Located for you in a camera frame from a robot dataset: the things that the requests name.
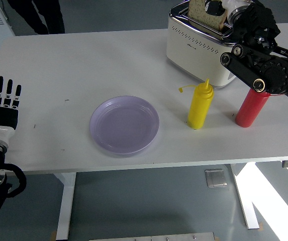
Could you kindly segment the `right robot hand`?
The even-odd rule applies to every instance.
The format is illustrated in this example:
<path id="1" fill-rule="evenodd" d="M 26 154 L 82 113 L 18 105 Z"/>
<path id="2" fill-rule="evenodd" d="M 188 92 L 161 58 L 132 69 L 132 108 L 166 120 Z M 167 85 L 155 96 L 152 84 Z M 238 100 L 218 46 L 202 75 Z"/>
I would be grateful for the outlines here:
<path id="1" fill-rule="evenodd" d="M 246 9 L 250 1 L 223 0 L 223 1 L 205 1 L 205 12 L 212 16 L 221 16 L 227 11 L 228 16 Z"/>

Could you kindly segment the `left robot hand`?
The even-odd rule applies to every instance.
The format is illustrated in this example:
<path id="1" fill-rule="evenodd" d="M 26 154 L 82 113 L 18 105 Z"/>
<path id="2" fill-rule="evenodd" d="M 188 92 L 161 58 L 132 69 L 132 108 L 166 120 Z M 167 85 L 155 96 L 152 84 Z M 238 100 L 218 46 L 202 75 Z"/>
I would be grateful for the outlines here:
<path id="1" fill-rule="evenodd" d="M 21 90 L 20 85 L 13 87 L 11 79 L 4 84 L 4 78 L 0 76 L 0 151 L 3 152 L 7 151 L 17 128 Z"/>

